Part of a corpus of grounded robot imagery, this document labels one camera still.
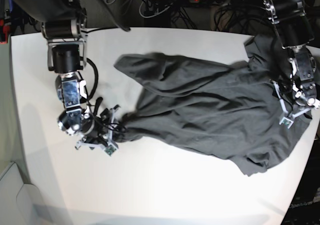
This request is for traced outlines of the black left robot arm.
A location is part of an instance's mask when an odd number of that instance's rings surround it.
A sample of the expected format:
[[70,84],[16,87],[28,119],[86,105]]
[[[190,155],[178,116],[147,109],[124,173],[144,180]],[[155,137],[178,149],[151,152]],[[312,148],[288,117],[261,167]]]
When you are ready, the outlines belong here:
[[282,49],[291,64],[289,94],[298,111],[288,111],[278,82],[274,88],[280,99],[282,118],[295,118],[320,106],[316,88],[316,65],[307,46],[315,35],[306,12],[306,0],[262,0]]

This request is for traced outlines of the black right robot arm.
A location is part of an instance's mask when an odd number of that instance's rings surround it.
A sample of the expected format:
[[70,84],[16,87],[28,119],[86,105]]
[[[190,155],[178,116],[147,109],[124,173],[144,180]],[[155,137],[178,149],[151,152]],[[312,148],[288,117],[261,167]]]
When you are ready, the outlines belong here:
[[57,120],[68,135],[80,135],[76,147],[101,147],[108,153],[117,148],[114,133],[122,131],[116,122],[116,108],[98,109],[102,98],[90,101],[93,91],[87,90],[81,71],[92,63],[87,58],[87,12],[80,0],[13,0],[29,16],[40,22],[40,31],[47,41],[47,67],[57,74],[56,92],[64,110]]

